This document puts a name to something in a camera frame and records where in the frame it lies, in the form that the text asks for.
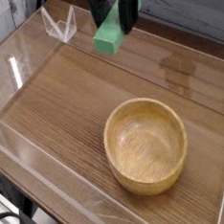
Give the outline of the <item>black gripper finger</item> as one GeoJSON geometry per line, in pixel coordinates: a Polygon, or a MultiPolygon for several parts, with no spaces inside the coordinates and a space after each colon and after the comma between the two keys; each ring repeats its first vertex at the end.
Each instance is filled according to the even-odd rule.
{"type": "Polygon", "coordinates": [[[118,8],[121,29],[129,34],[138,18],[138,0],[119,0],[118,8]]]}
{"type": "Polygon", "coordinates": [[[97,27],[99,27],[105,20],[106,15],[110,12],[110,5],[108,0],[87,0],[88,8],[92,13],[93,20],[97,27]]]}

